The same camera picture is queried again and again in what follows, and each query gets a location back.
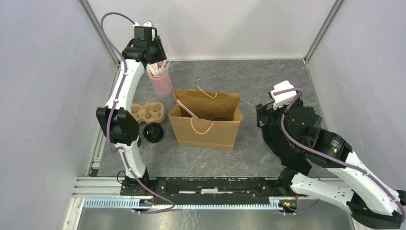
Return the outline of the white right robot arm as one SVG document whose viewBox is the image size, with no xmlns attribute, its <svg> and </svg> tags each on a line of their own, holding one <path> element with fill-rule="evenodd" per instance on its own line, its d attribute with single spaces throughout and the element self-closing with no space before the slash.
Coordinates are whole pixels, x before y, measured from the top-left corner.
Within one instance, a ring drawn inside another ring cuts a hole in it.
<svg viewBox="0 0 406 230">
<path fill-rule="evenodd" d="M 314 196 L 349 212 L 358 223 L 376 230 L 399 229 L 406 220 L 406 193 L 381 182 L 340 135 L 323 129 L 322 117 L 302 100 L 276 107 L 258 104 L 257 125 L 271 151 L 285 167 L 277 191 Z M 344 188 L 309 178 L 316 164 L 338 176 Z"/>
</svg>

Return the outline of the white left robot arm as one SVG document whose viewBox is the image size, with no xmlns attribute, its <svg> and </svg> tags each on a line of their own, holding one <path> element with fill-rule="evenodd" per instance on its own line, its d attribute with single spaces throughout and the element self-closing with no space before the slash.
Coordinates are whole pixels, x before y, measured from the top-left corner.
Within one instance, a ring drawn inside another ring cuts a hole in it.
<svg viewBox="0 0 406 230">
<path fill-rule="evenodd" d="M 112 152 L 121 155 L 125 182 L 132 183 L 132 189 L 138 195 L 145 195 L 150 190 L 150 181 L 140 157 L 140 127 L 131 115 L 131 106 L 147 65 L 164 61 L 167 56 L 151 22 L 134 24 L 134 38 L 119 56 L 120 76 L 106 105 L 96 109 L 96 117 L 104 136 L 112 144 Z"/>
</svg>

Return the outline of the white straw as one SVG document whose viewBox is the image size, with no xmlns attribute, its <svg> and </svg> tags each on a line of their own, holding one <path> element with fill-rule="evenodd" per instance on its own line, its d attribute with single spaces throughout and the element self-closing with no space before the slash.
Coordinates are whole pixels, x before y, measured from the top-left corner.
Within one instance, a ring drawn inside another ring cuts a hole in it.
<svg viewBox="0 0 406 230">
<path fill-rule="evenodd" d="M 177 100 L 178 105 L 185 110 L 189 115 L 191 115 L 193 118 L 198 119 L 199 117 L 193 113 L 188 107 L 186 107 L 180 100 Z"/>
</svg>

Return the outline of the brown paper bag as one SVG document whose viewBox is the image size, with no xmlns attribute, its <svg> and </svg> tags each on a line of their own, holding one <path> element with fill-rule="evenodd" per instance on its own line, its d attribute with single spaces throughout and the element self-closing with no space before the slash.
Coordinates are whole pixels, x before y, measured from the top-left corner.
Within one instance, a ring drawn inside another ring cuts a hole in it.
<svg viewBox="0 0 406 230">
<path fill-rule="evenodd" d="M 176 105 L 169 112 L 177 142 L 180 145 L 232 150 L 243 115 L 239 110 L 241 95 L 231 92 L 209 92 L 199 86 L 194 90 L 175 89 Z M 195 119 L 177 103 L 180 100 L 199 118 Z M 229 121 L 214 121 L 226 118 Z"/>
</svg>

